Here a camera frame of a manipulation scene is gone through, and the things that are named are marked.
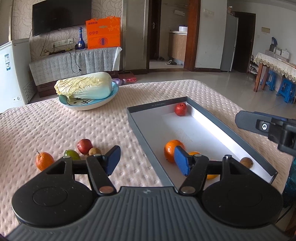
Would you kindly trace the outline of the orange gift box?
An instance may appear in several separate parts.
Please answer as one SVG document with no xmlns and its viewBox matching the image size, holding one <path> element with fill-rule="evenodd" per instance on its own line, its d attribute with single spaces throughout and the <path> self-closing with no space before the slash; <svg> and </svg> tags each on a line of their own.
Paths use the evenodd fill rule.
<svg viewBox="0 0 296 241">
<path fill-rule="evenodd" d="M 121 19 L 108 16 L 86 21 L 88 49 L 121 46 Z"/>
</svg>

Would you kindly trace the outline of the napa cabbage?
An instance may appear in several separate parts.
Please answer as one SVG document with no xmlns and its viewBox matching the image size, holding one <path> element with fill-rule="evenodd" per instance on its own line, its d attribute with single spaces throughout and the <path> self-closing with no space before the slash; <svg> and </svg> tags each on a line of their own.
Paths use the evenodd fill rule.
<svg viewBox="0 0 296 241">
<path fill-rule="evenodd" d="M 104 99 L 112 92 L 112 78 L 106 72 L 91 73 L 58 80 L 54 88 L 68 99 Z"/>
</svg>

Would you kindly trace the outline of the orange mandarin with stem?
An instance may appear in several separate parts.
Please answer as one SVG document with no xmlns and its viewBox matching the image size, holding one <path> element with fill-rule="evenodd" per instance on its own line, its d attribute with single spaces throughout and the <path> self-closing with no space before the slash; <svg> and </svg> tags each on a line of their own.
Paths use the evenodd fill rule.
<svg viewBox="0 0 296 241">
<path fill-rule="evenodd" d="M 51 166 L 54 163 L 54 158 L 47 152 L 39 152 L 37 150 L 37 155 L 35 158 L 36 167 L 40 171 L 44 171 L 46 168 Z"/>
</svg>

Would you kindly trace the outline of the red ribbed tomato fruit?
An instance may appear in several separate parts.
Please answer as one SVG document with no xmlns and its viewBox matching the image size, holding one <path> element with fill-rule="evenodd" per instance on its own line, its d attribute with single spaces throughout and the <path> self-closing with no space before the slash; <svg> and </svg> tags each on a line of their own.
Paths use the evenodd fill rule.
<svg viewBox="0 0 296 241">
<path fill-rule="evenodd" d="M 175 114 L 178 116 L 185 116 L 187 113 L 187 105 L 182 102 L 175 106 Z"/>
</svg>

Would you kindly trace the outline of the tv cabinet with cloth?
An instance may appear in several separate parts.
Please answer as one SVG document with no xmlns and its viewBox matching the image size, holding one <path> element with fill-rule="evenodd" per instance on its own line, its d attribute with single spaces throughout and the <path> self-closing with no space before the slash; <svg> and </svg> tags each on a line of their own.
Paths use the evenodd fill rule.
<svg viewBox="0 0 296 241">
<path fill-rule="evenodd" d="M 117 72 L 121 47 L 73 50 L 53 54 L 29 64 L 39 97 L 54 95 L 60 79 L 97 72 Z"/>
</svg>

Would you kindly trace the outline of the large orange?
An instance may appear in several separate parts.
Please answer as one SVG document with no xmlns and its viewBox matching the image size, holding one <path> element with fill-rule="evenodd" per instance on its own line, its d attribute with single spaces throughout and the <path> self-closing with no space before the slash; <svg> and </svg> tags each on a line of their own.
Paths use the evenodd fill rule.
<svg viewBox="0 0 296 241">
<path fill-rule="evenodd" d="M 186 149 L 184 144 L 179 140 L 170 140 L 169 142 L 166 143 L 164 147 L 164 156 L 166 160 L 170 163 L 175 163 L 174 151 L 175 151 L 175 147 L 177 146 L 181 146 L 184 150 Z"/>
</svg>

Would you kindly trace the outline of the dark red apple fruit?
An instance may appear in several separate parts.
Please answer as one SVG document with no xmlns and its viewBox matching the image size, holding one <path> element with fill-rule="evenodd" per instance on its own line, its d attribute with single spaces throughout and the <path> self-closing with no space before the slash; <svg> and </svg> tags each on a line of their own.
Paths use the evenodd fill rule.
<svg viewBox="0 0 296 241">
<path fill-rule="evenodd" d="M 87 138 L 81 139 L 77 143 L 77 149 L 83 155 L 88 155 L 90 149 L 92 149 L 92 148 L 93 148 L 93 145 L 92 145 L 91 141 Z"/>
</svg>

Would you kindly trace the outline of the small orange kumquat fruit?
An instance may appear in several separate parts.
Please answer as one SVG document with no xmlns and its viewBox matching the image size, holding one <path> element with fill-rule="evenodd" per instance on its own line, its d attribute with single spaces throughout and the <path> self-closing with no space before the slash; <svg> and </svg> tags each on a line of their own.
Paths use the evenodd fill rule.
<svg viewBox="0 0 296 241">
<path fill-rule="evenodd" d="M 219 177 L 219 175 L 214 175 L 214 174 L 208 174 L 207 175 L 207 180 L 213 180 L 215 178 Z"/>
</svg>

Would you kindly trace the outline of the brown walnut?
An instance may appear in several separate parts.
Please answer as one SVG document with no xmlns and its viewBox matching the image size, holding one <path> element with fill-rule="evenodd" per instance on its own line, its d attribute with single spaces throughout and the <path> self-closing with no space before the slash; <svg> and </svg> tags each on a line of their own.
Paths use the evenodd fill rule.
<svg viewBox="0 0 296 241">
<path fill-rule="evenodd" d="M 89 150 L 88 155 L 95 155 L 95 154 L 101 154 L 101 150 L 99 148 L 93 147 Z"/>
<path fill-rule="evenodd" d="M 250 169 L 253 166 L 253 161 L 249 157 L 242 158 L 240 160 L 240 163 L 248 169 Z"/>
</svg>

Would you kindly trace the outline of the white chest freezer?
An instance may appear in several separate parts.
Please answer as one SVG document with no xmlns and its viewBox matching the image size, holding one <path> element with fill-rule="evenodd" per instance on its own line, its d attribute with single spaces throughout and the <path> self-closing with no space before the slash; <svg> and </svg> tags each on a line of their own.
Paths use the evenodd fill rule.
<svg viewBox="0 0 296 241">
<path fill-rule="evenodd" d="M 12 40 L 1 46 L 0 112 L 24 106 L 33 98 L 36 85 L 31 75 L 29 39 Z"/>
</svg>

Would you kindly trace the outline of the small orange citrus fruit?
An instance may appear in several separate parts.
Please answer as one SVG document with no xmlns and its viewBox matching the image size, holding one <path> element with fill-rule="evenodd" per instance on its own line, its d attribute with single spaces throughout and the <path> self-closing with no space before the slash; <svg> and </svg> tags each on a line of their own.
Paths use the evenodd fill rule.
<svg viewBox="0 0 296 241">
<path fill-rule="evenodd" d="M 188 153 L 190 156 L 194 156 L 194 155 L 200 155 L 199 152 L 193 151 L 193 152 L 189 152 Z"/>
</svg>

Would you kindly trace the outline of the grey shallow cardboard box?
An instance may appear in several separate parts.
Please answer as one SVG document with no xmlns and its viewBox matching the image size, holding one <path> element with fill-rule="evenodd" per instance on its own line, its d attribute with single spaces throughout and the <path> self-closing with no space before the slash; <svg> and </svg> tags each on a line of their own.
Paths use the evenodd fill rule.
<svg viewBox="0 0 296 241">
<path fill-rule="evenodd" d="M 187 105 L 185 116 L 175 114 L 175 106 Z M 176 164 L 164 156 L 170 140 L 181 141 L 187 152 L 197 151 L 210 160 L 221 161 L 225 155 L 240 161 L 249 157 L 251 171 L 272 184 L 278 174 L 250 144 L 205 108 L 189 97 L 179 97 L 127 108 L 129 125 L 163 186 L 179 188 L 185 176 Z"/>
</svg>

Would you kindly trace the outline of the black wall television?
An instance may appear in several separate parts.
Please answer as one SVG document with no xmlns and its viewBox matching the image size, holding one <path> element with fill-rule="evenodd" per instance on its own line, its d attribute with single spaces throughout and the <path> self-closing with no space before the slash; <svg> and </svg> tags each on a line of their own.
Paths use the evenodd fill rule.
<svg viewBox="0 0 296 241">
<path fill-rule="evenodd" d="M 91 0 L 49 0 L 34 4 L 32 8 L 33 36 L 84 25 L 91 19 L 91 5 Z"/>
</svg>

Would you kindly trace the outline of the purple toy on floor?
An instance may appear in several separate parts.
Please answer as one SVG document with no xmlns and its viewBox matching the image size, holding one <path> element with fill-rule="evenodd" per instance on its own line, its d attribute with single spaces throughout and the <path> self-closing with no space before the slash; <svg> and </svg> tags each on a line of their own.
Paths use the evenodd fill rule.
<svg viewBox="0 0 296 241">
<path fill-rule="evenodd" d="M 118 86 L 121 86 L 126 84 L 126 79 L 113 78 L 112 82 L 116 83 Z"/>
</svg>

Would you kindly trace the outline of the blue glass bottle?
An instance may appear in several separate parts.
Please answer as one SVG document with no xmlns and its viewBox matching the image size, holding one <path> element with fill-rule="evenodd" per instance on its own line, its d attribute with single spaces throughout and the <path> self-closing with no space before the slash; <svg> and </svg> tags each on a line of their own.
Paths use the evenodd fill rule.
<svg viewBox="0 0 296 241">
<path fill-rule="evenodd" d="M 83 40 L 83 28 L 82 27 L 79 28 L 79 39 L 78 39 L 77 44 L 75 45 L 75 49 L 76 50 L 85 49 L 85 42 Z"/>
</svg>

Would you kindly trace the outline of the pink quilted table cover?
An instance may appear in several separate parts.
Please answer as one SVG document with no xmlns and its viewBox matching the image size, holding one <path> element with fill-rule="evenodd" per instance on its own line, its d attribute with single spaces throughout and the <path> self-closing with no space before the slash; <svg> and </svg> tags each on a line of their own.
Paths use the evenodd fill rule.
<svg viewBox="0 0 296 241">
<path fill-rule="evenodd" d="M 104 152 L 114 145 L 121 147 L 119 165 L 111 175 L 116 188 L 161 186 L 128 124 L 127 108 L 183 96 L 215 115 L 272 164 L 278 172 L 273 186 L 283 192 L 292 156 L 280 152 L 266 137 L 239 129 L 234 122 L 238 105 L 197 80 L 137 83 L 122 86 L 111 102 L 89 111 L 68 109 L 52 98 L 1 114 L 1 234 L 9 234 L 18 225 L 11 199 L 18 188 L 39 174 L 37 153 L 47 152 L 58 160 L 83 138 Z"/>
</svg>

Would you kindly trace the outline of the blue plastic stool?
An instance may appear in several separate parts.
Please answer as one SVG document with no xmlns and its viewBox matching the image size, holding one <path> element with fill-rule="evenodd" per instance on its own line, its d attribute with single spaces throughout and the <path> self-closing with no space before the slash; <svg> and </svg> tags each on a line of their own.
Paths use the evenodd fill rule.
<svg viewBox="0 0 296 241">
<path fill-rule="evenodd" d="M 283 96 L 286 103 L 293 103 L 295 97 L 295 83 L 287 78 L 283 78 L 276 95 Z"/>
</svg>

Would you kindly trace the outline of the green tomato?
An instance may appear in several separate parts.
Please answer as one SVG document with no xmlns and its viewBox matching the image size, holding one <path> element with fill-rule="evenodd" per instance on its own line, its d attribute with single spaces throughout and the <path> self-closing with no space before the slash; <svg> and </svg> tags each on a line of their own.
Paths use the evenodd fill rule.
<svg viewBox="0 0 296 241">
<path fill-rule="evenodd" d="M 80 161 L 81 157 L 75 150 L 66 150 L 64 156 L 70 156 L 73 161 Z"/>
</svg>

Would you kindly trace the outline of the white wall power strip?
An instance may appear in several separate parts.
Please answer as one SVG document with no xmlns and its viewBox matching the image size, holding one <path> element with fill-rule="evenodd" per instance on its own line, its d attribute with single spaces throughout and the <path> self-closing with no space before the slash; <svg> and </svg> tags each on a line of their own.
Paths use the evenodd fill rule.
<svg viewBox="0 0 296 241">
<path fill-rule="evenodd" d="M 56 41 L 56 42 L 51 43 L 52 48 L 57 48 L 57 47 L 65 46 L 65 45 L 70 46 L 71 44 L 74 44 L 73 38 L 60 40 L 60 41 Z"/>
</svg>

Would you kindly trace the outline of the light blue ceramic plate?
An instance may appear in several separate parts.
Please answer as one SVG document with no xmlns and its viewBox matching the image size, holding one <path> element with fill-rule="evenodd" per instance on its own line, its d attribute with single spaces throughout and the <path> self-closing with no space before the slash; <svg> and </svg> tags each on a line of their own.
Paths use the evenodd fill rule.
<svg viewBox="0 0 296 241">
<path fill-rule="evenodd" d="M 112 91 L 111 94 L 104 99 L 67 99 L 66 96 L 60 95 L 59 101 L 60 103 L 69 109 L 77 110 L 77 111 L 85 111 L 91 110 L 95 108 L 99 108 L 107 103 L 109 103 L 114 97 L 117 95 L 119 91 L 119 86 L 116 83 L 112 83 Z"/>
</svg>

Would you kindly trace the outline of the wooden side table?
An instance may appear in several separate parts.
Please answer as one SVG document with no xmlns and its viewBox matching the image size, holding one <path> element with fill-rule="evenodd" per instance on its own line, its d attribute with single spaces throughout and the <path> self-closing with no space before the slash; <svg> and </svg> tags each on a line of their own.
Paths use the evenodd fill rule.
<svg viewBox="0 0 296 241">
<path fill-rule="evenodd" d="M 257 92 L 258 90 L 261 74 L 264 66 L 266 67 L 266 70 L 263 77 L 263 83 L 261 87 L 262 89 L 264 89 L 265 87 L 267 75 L 270 69 L 274 70 L 275 72 L 280 74 L 282 77 L 285 77 L 288 80 L 295 83 L 295 65 L 292 65 L 291 63 L 288 63 L 280 59 L 276 59 L 274 57 L 268 56 L 263 53 L 258 53 L 254 58 L 254 62 L 258 65 L 257 77 L 256 77 L 255 85 L 253 88 L 254 92 Z"/>
</svg>

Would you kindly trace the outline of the kitchen counter cabinet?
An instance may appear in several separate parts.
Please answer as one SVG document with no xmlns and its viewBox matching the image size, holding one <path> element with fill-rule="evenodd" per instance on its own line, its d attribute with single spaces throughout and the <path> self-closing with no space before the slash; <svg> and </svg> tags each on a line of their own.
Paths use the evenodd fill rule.
<svg viewBox="0 0 296 241">
<path fill-rule="evenodd" d="M 169 32 L 168 57 L 184 63 L 188 27 L 180 26 L 178 31 Z"/>
</svg>

